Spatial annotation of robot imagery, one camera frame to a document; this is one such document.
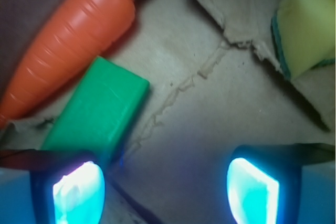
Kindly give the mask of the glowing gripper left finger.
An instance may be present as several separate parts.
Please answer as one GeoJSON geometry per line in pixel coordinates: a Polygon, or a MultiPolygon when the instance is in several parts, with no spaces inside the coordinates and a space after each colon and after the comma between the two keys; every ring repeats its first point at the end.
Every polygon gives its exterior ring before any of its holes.
{"type": "Polygon", "coordinates": [[[88,151],[1,151],[1,223],[99,223],[106,184],[88,151]]]}

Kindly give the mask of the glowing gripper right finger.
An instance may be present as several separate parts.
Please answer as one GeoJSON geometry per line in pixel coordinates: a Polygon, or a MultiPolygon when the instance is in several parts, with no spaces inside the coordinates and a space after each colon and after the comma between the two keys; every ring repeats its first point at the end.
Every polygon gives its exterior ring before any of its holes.
{"type": "Polygon", "coordinates": [[[236,223],[335,223],[335,147],[241,145],[226,186],[236,223]]]}

